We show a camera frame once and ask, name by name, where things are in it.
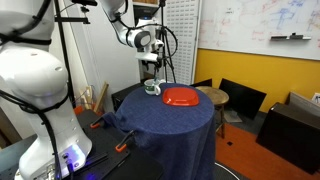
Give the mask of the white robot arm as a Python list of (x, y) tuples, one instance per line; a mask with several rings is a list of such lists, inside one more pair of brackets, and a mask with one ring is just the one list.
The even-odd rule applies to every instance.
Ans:
[(37, 139), (19, 160), (14, 180), (62, 180), (103, 162), (90, 158), (86, 136), (68, 98), (68, 71), (48, 52), (54, 28), (52, 0), (0, 0), (0, 77), (11, 89)]

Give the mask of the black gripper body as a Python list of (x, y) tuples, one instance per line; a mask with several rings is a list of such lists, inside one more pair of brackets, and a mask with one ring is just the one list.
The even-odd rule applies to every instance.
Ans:
[(160, 69), (163, 65), (163, 57), (158, 56), (155, 62), (155, 68)]

